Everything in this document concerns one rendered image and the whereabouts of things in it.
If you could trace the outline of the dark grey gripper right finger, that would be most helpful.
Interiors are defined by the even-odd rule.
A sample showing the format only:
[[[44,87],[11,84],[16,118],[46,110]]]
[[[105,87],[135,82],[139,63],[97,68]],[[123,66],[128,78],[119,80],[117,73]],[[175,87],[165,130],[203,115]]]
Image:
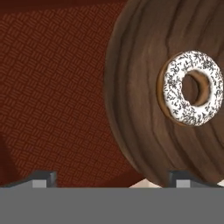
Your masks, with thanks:
[[[170,171],[169,172],[169,187],[172,188],[220,188],[218,184],[211,184],[195,178],[188,171]]]

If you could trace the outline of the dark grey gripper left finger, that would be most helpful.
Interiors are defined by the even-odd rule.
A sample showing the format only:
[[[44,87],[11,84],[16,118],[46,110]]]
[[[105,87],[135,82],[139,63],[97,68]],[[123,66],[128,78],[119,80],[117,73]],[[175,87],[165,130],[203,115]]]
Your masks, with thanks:
[[[51,188],[57,186],[57,173],[55,171],[34,171],[27,178],[4,185],[3,188],[30,187]]]

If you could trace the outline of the white iced sprinkled donut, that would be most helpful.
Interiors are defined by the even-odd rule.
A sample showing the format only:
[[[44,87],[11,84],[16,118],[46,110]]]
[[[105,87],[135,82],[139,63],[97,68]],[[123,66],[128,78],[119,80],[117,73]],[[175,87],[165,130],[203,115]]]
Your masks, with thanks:
[[[183,80],[190,72],[207,79],[208,97],[199,105],[192,105],[183,95]],[[162,75],[162,98],[175,122],[201,126],[218,114],[224,98],[224,79],[220,67],[207,54],[196,50],[178,53],[167,61]]]

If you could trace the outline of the brown wooden bowl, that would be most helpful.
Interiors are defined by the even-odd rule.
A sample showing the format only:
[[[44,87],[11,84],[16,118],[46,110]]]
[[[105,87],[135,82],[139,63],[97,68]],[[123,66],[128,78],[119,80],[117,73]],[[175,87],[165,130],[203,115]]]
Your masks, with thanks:
[[[199,127],[176,124],[156,96],[157,77],[177,53],[206,53],[224,73],[224,0],[128,0],[108,43],[104,93],[122,153],[149,181],[170,170],[224,179],[224,106]]]

